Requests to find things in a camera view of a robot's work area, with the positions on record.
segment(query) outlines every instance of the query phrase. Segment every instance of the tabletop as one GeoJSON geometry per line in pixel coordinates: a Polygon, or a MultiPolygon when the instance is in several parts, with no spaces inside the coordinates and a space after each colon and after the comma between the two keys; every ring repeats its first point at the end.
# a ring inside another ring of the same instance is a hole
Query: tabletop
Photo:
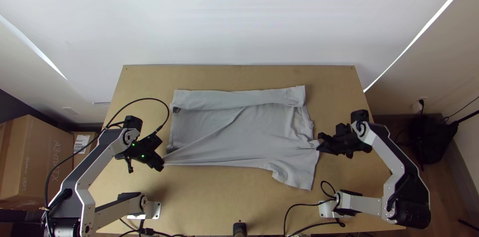
{"type": "MultiPolygon", "coordinates": [[[[367,109],[366,98],[354,66],[214,66],[214,65],[126,65],[123,67],[111,101],[107,121],[128,102],[154,97],[167,104],[176,89],[241,91],[306,86],[306,105],[314,122],[314,135],[333,135],[338,123],[349,123],[350,113],[367,109]]],[[[156,101],[141,101],[123,110],[143,120],[140,138],[154,131],[166,118],[165,107],[156,101]]],[[[157,134],[163,144],[156,150],[165,154],[170,120],[157,134]]],[[[128,174],[124,161],[112,160],[92,184],[96,205],[116,199],[119,193],[143,192],[151,201],[161,201],[158,220],[146,220],[145,227],[170,235],[231,235],[233,223],[241,220],[249,235],[282,235],[284,215],[297,203],[315,204],[327,197],[320,181],[335,189],[380,198],[390,173],[380,157],[356,152],[353,159],[322,154],[316,166],[313,189],[287,186],[271,177],[271,172],[256,168],[221,166],[166,166],[157,172],[147,165],[132,162],[128,174]]],[[[319,216],[318,207],[295,207],[286,223],[291,234],[305,226],[328,222],[319,216]]],[[[372,232],[403,229],[379,217],[358,214],[342,219],[345,228],[326,225],[306,230],[307,234],[372,232]]],[[[120,221],[100,229],[100,233],[124,233],[129,229],[120,221]]]]}

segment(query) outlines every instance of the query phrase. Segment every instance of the wooden floor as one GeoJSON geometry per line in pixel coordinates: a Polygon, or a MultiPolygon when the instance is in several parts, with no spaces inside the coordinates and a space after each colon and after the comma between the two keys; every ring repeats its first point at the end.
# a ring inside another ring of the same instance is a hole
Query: wooden floor
{"type": "MultiPolygon", "coordinates": [[[[378,124],[386,125],[391,132],[391,138],[406,127],[408,120],[398,118],[374,117],[378,124]]],[[[398,142],[407,140],[406,133],[403,133],[398,142]]],[[[401,147],[403,151],[416,163],[414,155],[407,147],[401,147]]],[[[433,165],[425,165],[425,170],[420,172],[426,186],[431,194],[431,224],[425,230],[405,229],[400,231],[368,233],[374,237],[476,237],[476,232],[460,223],[458,219],[470,221],[466,213],[465,203],[458,191],[456,182],[446,159],[433,165]]],[[[354,237],[366,237],[366,234],[352,233],[354,237]]],[[[117,237],[118,235],[98,234],[99,237],[117,237]]],[[[345,237],[346,234],[327,235],[345,237]]]]}

